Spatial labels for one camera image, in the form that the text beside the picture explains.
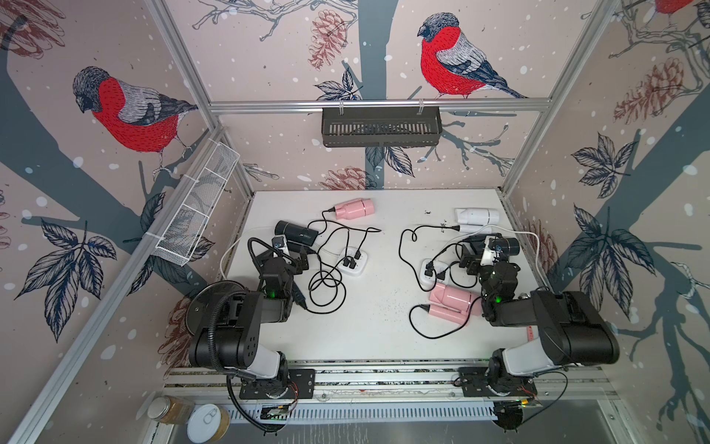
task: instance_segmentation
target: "power strip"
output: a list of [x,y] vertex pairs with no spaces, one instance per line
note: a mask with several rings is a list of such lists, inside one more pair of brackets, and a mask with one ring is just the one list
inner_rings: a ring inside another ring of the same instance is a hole
[[[435,282],[435,276],[432,274],[431,276],[426,275],[427,271],[427,264],[430,263],[432,260],[431,259],[424,259],[422,262],[422,268],[419,270],[419,282],[422,284],[422,287],[424,288],[433,288],[434,287],[434,282]],[[434,261],[434,270],[435,273],[441,273],[444,270],[449,268],[447,264],[441,261]],[[437,281],[443,283],[444,285],[449,285],[449,274],[446,273],[444,275],[443,279],[437,279]]]
[[340,255],[338,256],[338,270],[340,270],[343,274],[360,276],[362,271],[365,269],[365,264],[367,264],[367,253],[360,250],[360,259],[355,259],[354,257],[356,252],[357,248],[355,247],[347,248],[347,255],[349,256],[348,261],[353,261],[355,263],[354,268],[350,268],[350,264],[345,265],[342,262],[342,259],[345,257],[345,249],[340,252]]

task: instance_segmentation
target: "bird's tail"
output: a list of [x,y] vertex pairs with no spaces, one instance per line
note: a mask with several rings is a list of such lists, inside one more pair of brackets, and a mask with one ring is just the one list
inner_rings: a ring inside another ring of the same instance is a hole
[[508,88],[507,86],[502,87],[501,91],[507,92],[508,94],[515,97],[516,99],[527,99],[526,96],[522,95],[521,93],[519,93],[515,90],[512,90],[511,88]]

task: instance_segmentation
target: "can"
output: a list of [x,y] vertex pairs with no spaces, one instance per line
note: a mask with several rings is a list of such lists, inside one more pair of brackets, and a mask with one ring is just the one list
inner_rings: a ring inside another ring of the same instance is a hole
[[205,404],[198,407],[187,422],[187,437],[195,444],[222,439],[229,428],[229,413],[224,407]]

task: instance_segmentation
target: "white cable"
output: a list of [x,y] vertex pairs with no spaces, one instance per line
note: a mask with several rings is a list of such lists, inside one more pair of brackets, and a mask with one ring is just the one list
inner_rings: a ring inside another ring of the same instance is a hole
[[230,245],[230,246],[226,249],[226,251],[224,252],[224,254],[222,254],[222,258],[219,260],[219,274],[222,275],[222,279],[223,279],[224,281],[226,281],[226,276],[224,275],[224,266],[222,265],[222,263],[224,262],[224,258],[227,256],[227,254],[229,254],[229,250],[233,249],[233,248],[239,243],[239,241],[241,240],[241,238],[244,237],[244,235],[245,235],[246,233],[249,233],[249,232],[251,232],[251,231],[254,231],[255,229],[265,229],[265,228],[271,228],[271,229],[272,229],[273,227],[254,227],[254,228],[250,228],[250,229],[246,230],[245,232],[241,233],[241,234],[239,235],[239,237],[236,238],[236,241],[234,241],[234,243],[233,243],[232,245]]
[[464,239],[464,238],[466,238],[466,237],[473,236],[474,234],[477,234],[477,233],[483,231],[483,230],[484,230],[485,228],[487,228],[487,227],[500,228],[500,229],[502,229],[503,231],[507,231],[507,232],[509,232],[509,233],[515,233],[515,234],[531,234],[531,235],[535,236],[535,238],[537,239],[537,249],[535,250],[535,269],[536,269],[537,272],[540,274],[540,278],[544,278],[544,277],[545,277],[544,273],[540,270],[540,237],[539,237],[536,233],[533,233],[533,232],[517,232],[517,231],[512,230],[512,229],[503,228],[503,227],[499,227],[498,225],[492,225],[492,224],[491,224],[491,225],[485,225],[485,226],[481,227],[481,228],[480,228],[477,232],[475,232],[475,233],[467,233],[467,234],[465,234],[465,235],[463,235],[463,236],[455,237],[455,238],[453,238],[453,240],[456,241],[457,239]]

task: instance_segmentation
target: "glass jar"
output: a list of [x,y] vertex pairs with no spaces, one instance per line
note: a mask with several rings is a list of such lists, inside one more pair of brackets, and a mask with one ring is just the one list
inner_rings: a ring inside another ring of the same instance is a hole
[[148,417],[164,424],[185,424],[190,419],[195,403],[176,396],[160,396],[148,407]]

